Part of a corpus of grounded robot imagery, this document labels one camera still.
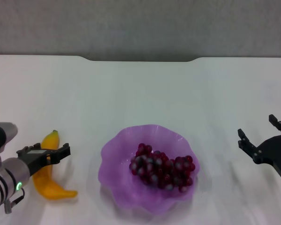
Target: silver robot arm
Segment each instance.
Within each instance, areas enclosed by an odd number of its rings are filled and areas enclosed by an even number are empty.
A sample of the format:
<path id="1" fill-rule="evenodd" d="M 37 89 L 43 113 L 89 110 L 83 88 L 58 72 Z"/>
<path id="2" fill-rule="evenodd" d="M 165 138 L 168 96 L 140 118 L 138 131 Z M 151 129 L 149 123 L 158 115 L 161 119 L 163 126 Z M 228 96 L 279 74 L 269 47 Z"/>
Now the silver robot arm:
<path id="1" fill-rule="evenodd" d="M 0 153 L 5 145 L 11 141 L 18 133 L 17 126 L 13 123 L 0 123 Z M 0 206 L 4 204 L 5 213 L 12 212 L 25 196 L 22 188 L 42 167 L 57 164 L 63 158 L 71 154 L 70 147 L 66 143 L 58 150 L 41 149 L 40 144 L 25 147 L 17 151 L 18 158 L 8 158 L 2 162 L 0 157 Z M 10 198 L 19 190 L 23 195 L 10 201 Z"/>

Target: grape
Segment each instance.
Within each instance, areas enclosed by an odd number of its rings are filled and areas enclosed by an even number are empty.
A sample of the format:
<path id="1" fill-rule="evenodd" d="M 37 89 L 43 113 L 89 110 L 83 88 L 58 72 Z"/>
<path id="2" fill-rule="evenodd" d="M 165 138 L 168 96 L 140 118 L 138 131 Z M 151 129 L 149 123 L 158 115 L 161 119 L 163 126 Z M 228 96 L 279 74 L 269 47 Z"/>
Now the grape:
<path id="1" fill-rule="evenodd" d="M 146 146 L 146 152 L 147 152 L 148 154 L 150 154 L 151 151 L 152 151 L 152 146 L 151 146 L 151 145 L 147 145 L 147 146 Z"/>
<path id="2" fill-rule="evenodd" d="M 139 176 L 145 175 L 145 169 L 144 169 L 144 167 L 141 167 L 141 168 L 137 171 L 137 174 L 138 174 Z"/>
<path id="3" fill-rule="evenodd" d="M 196 166 L 195 166 L 194 163 L 192 163 L 191 166 L 190 166 L 190 171 L 192 172 L 192 171 L 194 171 L 195 169 L 196 169 Z"/>
<path id="4" fill-rule="evenodd" d="M 157 175 L 158 177 L 163 177 L 163 169 L 161 167 L 157 169 Z"/>
<path id="5" fill-rule="evenodd" d="M 147 159 L 147 156 L 146 155 L 142 155 L 142 156 L 140 156 L 144 161 L 146 161 L 146 159 Z"/>
<path id="6" fill-rule="evenodd" d="M 165 167 L 166 167 L 168 170 L 172 169 L 173 166 L 174 166 L 173 162 L 170 161 L 170 160 L 166 161 L 166 162 L 164 163 L 164 165 L 165 165 Z"/>
<path id="7" fill-rule="evenodd" d="M 150 181 L 152 184 L 158 184 L 158 176 L 156 174 L 153 174 L 150 176 Z"/>
<path id="8" fill-rule="evenodd" d="M 186 186 L 191 186 L 193 184 L 193 181 L 192 181 L 192 178 L 186 178 L 186 180 L 185 180 L 185 185 Z"/>
<path id="9" fill-rule="evenodd" d="M 182 179 L 179 177 L 175 177 L 173 181 L 174 181 L 174 184 L 177 186 L 181 186 L 183 184 Z"/>
<path id="10" fill-rule="evenodd" d="M 137 151 L 140 153 L 140 155 L 146 154 L 146 150 L 143 147 L 140 147 Z"/>
<path id="11" fill-rule="evenodd" d="M 136 157 L 135 156 L 133 156 L 131 159 L 130 159 L 130 162 L 134 162 L 135 161 L 135 159 L 136 159 Z"/>
<path id="12" fill-rule="evenodd" d="M 133 175 L 137 175 L 137 171 L 136 170 L 131 170 Z"/>
<path id="13" fill-rule="evenodd" d="M 188 190 L 188 188 L 186 186 L 180 186 L 179 187 L 179 192 L 184 193 Z"/>
<path id="14" fill-rule="evenodd" d="M 190 165 L 189 162 L 184 162 L 184 163 L 183 163 L 183 169 L 185 169 L 185 170 L 190 170 L 190 168 L 191 168 L 191 165 Z"/>
<path id="15" fill-rule="evenodd" d="M 182 158 L 180 156 L 176 157 L 175 162 L 181 161 Z"/>
<path id="16" fill-rule="evenodd" d="M 189 177 L 189 176 L 191 175 L 191 171 L 185 170 L 185 171 L 183 171 L 183 175 L 184 175 L 185 177 Z"/>
<path id="17" fill-rule="evenodd" d="M 163 177 L 163 180 L 167 183 L 171 183 L 172 182 L 172 178 L 169 174 L 166 174 L 164 177 Z"/>
<path id="18" fill-rule="evenodd" d="M 146 145 L 145 145 L 144 143 L 140 143 L 140 144 L 139 144 L 139 148 L 141 148 L 141 147 L 145 148 Z"/>
<path id="19" fill-rule="evenodd" d="M 152 163 L 148 163 L 148 164 L 147 164 L 147 172 L 150 173 L 150 172 L 153 171 L 153 169 L 154 169 L 153 164 L 152 164 Z"/>
<path id="20" fill-rule="evenodd" d="M 137 169 L 137 164 L 131 163 L 131 170 L 136 170 L 136 169 Z"/>
<path id="21" fill-rule="evenodd" d="M 182 170 L 183 170 L 182 163 L 176 162 L 176 163 L 175 163 L 175 168 L 176 168 L 178 171 L 182 171 Z"/>
<path id="22" fill-rule="evenodd" d="M 174 185 L 172 184 L 167 184 L 165 187 L 164 187 L 166 190 L 168 191 L 172 191 L 174 189 Z"/>
<path id="23" fill-rule="evenodd" d="M 136 162 L 137 166 L 141 166 L 143 163 L 142 157 L 141 156 L 136 157 L 135 162 Z"/>
<path id="24" fill-rule="evenodd" d="M 156 164 L 156 165 L 162 165 L 162 164 L 163 164 L 163 161 L 161 160 L 161 158 L 157 158 L 157 159 L 155 160 L 155 164 Z"/>
<path id="25" fill-rule="evenodd" d="M 162 159 L 162 161 L 163 161 L 163 162 L 166 162 L 166 161 L 168 161 L 168 160 L 169 160 L 169 157 L 164 156 L 164 157 L 161 157 L 161 159 Z"/>
<path id="26" fill-rule="evenodd" d="M 176 172 L 174 169 L 170 169 L 168 172 L 171 176 L 175 177 L 176 176 Z"/>
<path id="27" fill-rule="evenodd" d="M 148 157 L 147 160 L 146 160 L 146 162 L 147 162 L 147 163 L 153 163 L 153 158 Z"/>
<path id="28" fill-rule="evenodd" d="M 186 156 L 185 158 L 187 159 L 188 162 L 192 163 L 192 157 L 191 156 Z"/>

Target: yellow banana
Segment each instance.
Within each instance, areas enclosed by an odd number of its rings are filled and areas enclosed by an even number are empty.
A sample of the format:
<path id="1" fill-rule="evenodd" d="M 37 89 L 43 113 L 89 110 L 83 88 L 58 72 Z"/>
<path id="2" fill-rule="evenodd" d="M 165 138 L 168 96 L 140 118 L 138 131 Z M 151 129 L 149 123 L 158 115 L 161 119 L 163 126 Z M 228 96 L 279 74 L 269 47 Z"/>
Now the yellow banana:
<path id="1" fill-rule="evenodd" d="M 41 143 L 42 149 L 57 150 L 59 148 L 59 135 L 53 130 L 47 135 Z M 52 165 L 45 166 L 33 175 L 34 187 L 38 193 L 46 199 L 58 200 L 63 198 L 74 198 L 77 191 L 64 190 L 60 185 L 55 183 L 52 178 Z"/>

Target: glass bowl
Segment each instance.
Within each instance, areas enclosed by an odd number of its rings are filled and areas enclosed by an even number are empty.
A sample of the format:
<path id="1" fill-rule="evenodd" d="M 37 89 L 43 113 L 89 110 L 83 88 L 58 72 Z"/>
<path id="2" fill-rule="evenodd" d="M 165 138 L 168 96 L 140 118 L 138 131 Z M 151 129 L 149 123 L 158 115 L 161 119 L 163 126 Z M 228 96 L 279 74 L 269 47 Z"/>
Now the glass bowl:
<path id="1" fill-rule="evenodd" d="M 173 191 L 144 185 L 129 170 L 130 159 L 140 143 L 150 144 L 153 151 L 164 152 L 170 159 L 190 155 L 196 169 L 191 173 L 193 185 L 185 193 L 175 187 Z M 101 150 L 102 163 L 98 179 L 109 188 L 118 207 L 131 209 L 143 207 L 152 214 L 163 214 L 175 203 L 190 200 L 196 186 L 200 164 L 187 140 L 181 135 L 159 125 L 127 127 L 107 142 Z"/>

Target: tabletop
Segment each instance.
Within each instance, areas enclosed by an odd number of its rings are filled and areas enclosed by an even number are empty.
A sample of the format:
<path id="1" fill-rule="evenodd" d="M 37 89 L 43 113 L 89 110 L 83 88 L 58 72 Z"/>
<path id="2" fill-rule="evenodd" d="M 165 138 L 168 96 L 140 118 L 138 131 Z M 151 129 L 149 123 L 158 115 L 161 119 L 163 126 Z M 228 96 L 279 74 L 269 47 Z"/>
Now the tabletop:
<path id="1" fill-rule="evenodd" d="M 0 121 L 18 126 L 3 160 L 58 130 L 70 157 L 53 178 L 77 199 L 50 202 L 30 181 L 0 225 L 281 225 L 281 178 L 238 148 L 279 135 L 281 59 L 100 62 L 76 56 L 0 56 Z M 158 124 L 185 137 L 201 163 L 194 197 L 164 215 L 119 209 L 97 179 L 103 145 L 125 127 Z"/>

